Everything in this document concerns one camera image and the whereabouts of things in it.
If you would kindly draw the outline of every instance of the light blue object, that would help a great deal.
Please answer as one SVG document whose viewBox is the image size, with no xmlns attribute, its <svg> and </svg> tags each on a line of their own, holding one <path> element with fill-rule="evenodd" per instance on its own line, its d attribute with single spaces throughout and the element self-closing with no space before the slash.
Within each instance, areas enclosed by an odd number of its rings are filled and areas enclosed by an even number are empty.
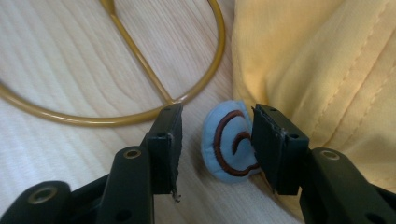
<svg viewBox="0 0 396 224">
<path fill-rule="evenodd" d="M 251 126 L 241 101 L 223 102 L 206 116 L 201 152 L 213 176 L 226 183 L 237 183 L 260 171 L 250 144 Z"/>
</svg>

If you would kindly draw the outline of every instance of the brown stripe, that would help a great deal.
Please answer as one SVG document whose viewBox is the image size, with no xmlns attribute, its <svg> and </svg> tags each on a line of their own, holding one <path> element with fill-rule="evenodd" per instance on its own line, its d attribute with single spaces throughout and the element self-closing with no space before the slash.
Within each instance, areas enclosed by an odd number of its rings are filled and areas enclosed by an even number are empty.
<svg viewBox="0 0 396 224">
<path fill-rule="evenodd" d="M 231 167 L 226 160 L 224 160 L 224 157 L 221 153 L 221 137 L 222 137 L 222 132 L 225 128 L 225 126 L 230 122 L 233 118 L 235 117 L 244 117 L 244 114 L 240 110 L 234 110 L 228 113 L 219 123 L 218 127 L 216 128 L 215 132 L 215 139 L 213 141 L 213 147 L 215 149 L 215 156 L 216 159 L 220 165 L 220 167 L 229 175 L 233 176 L 245 176 L 247 175 L 251 170 L 259 168 L 259 164 L 256 163 L 254 165 L 250 165 L 248 168 L 246 168 L 243 171 L 240 170 L 235 170 L 233 167 Z M 246 132 L 241 132 L 239 133 L 235 139 L 233 140 L 233 155 L 236 153 L 236 150 L 238 149 L 238 144 L 245 138 L 247 138 L 246 134 L 248 135 L 248 139 L 250 140 L 250 134 Z"/>
<path fill-rule="evenodd" d="M 250 141 L 250 133 L 241 132 L 236 135 L 235 139 L 233 140 L 233 155 L 235 155 L 236 150 L 238 150 L 239 143 L 244 139 Z"/>
</svg>

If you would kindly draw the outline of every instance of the yellow cloth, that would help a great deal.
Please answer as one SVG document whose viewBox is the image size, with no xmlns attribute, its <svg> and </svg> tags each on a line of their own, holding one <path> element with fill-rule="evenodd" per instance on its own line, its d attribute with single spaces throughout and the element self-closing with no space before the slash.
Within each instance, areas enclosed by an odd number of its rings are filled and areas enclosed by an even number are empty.
<svg viewBox="0 0 396 224">
<path fill-rule="evenodd" d="M 396 1 L 236 0 L 233 96 L 396 192 Z"/>
</svg>

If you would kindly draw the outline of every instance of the wooden table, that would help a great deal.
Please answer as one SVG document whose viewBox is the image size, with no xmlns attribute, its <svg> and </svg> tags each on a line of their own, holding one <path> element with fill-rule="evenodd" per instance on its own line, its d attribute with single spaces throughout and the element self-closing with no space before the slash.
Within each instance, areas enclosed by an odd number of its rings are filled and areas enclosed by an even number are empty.
<svg viewBox="0 0 396 224">
<path fill-rule="evenodd" d="M 207 113 L 232 99 L 234 1 L 219 1 L 227 45 L 209 85 L 184 107 L 177 180 L 181 203 L 155 196 L 156 223 L 295 223 L 260 176 L 228 185 L 200 152 Z M 172 97 L 211 63 L 217 26 L 205 0 L 118 0 L 120 19 Z M 0 80 L 37 105 L 116 117 L 162 104 L 98 0 L 1 0 Z M 0 100 L 0 214 L 27 188 L 62 180 L 77 189 L 107 174 L 115 153 L 140 144 L 152 121 L 118 128 L 58 124 Z"/>
</svg>

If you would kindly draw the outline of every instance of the stitching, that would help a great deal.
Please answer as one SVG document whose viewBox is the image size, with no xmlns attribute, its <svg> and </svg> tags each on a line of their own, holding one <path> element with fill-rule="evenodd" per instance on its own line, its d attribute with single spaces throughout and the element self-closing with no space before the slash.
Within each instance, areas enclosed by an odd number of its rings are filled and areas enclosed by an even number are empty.
<svg viewBox="0 0 396 224">
<path fill-rule="evenodd" d="M 344 145 L 347 144 L 347 142 L 356 134 L 356 132 L 358 131 L 359 127 L 363 124 L 363 121 L 365 120 L 365 118 L 367 117 L 368 113 L 370 112 L 370 109 L 372 108 L 376 97 L 378 96 L 378 94 L 384 89 L 384 86 L 386 86 L 388 84 L 388 80 L 390 78 L 390 75 L 395 71 L 396 68 L 396 60 L 393 62 L 392 67 L 389 69 L 388 75 L 387 77 L 384 79 L 384 81 L 381 83 L 381 86 L 378 88 L 378 90 L 375 92 L 373 99 L 370 101 L 370 104 L 367 106 L 366 110 L 364 111 L 364 115 L 363 117 L 361 117 L 361 120 L 359 121 L 358 126 L 355 128 L 355 130 L 353 131 L 353 133 L 348 137 L 348 139 L 345 141 L 345 143 L 343 145 L 340 146 L 340 148 L 342 148 Z"/>
<path fill-rule="evenodd" d="M 328 103 L 325 105 L 325 107 L 323 108 L 323 110 L 321 111 L 319 118 L 317 120 L 317 122 L 315 123 L 314 129 L 311 133 L 311 137 L 314 136 L 314 134 L 317 132 L 317 128 L 324 116 L 324 114 L 326 113 L 327 109 L 329 108 L 330 104 L 333 102 L 335 96 L 338 94 L 338 92 L 341 89 L 341 86 L 344 84 L 344 82 L 347 80 L 347 78 L 349 77 L 352 69 L 355 67 L 356 63 L 358 62 L 358 59 L 361 57 L 361 54 L 363 53 L 363 50 L 366 48 L 368 41 L 370 40 L 370 38 L 373 36 L 374 33 L 374 29 L 375 27 L 378 25 L 378 23 L 381 21 L 382 19 L 382 15 L 384 14 L 385 10 L 387 9 L 387 5 L 389 3 L 388 2 L 384 5 L 384 7 L 381 9 L 380 13 L 378 13 L 377 18 L 375 20 L 375 24 L 372 26 L 370 33 L 367 35 L 366 39 L 364 40 L 364 43 L 361 45 L 361 48 L 359 49 L 359 53 L 356 56 L 356 58 L 353 60 L 352 65 L 349 67 L 349 69 L 347 70 L 346 74 L 343 77 L 343 80 L 341 80 L 341 82 L 338 84 L 336 91 L 334 92 L 334 94 L 332 95 L 332 97 L 330 98 L 330 100 L 328 101 Z"/>
<path fill-rule="evenodd" d="M 384 52 L 384 48 L 382 48 L 381 52 L 379 53 L 378 57 L 376 58 L 376 62 L 378 63 L 378 58 L 381 57 L 381 55 Z M 363 82 L 361 83 L 361 85 L 359 86 L 359 89 L 357 90 L 357 93 L 355 93 L 355 95 L 353 96 L 351 102 L 349 103 L 349 105 L 346 108 L 346 111 L 343 114 L 343 117 L 341 117 L 341 120 L 338 122 L 337 127 L 335 128 L 334 132 L 332 133 L 331 137 L 327 140 L 327 142 L 325 144 L 322 145 L 322 147 L 328 147 L 328 145 L 330 144 L 330 142 L 332 141 L 332 139 L 334 138 L 335 134 L 338 132 L 340 125 L 344 122 L 344 119 L 346 118 L 345 115 L 347 113 L 347 111 L 350 109 L 350 106 L 352 105 L 352 103 L 355 101 L 356 96 L 358 95 L 358 92 L 361 90 L 362 86 L 364 85 L 364 83 L 367 81 L 368 76 L 370 76 L 370 74 L 373 72 L 373 69 L 375 67 L 375 64 L 372 66 L 370 72 L 368 73 L 368 75 L 364 78 Z"/>
</svg>

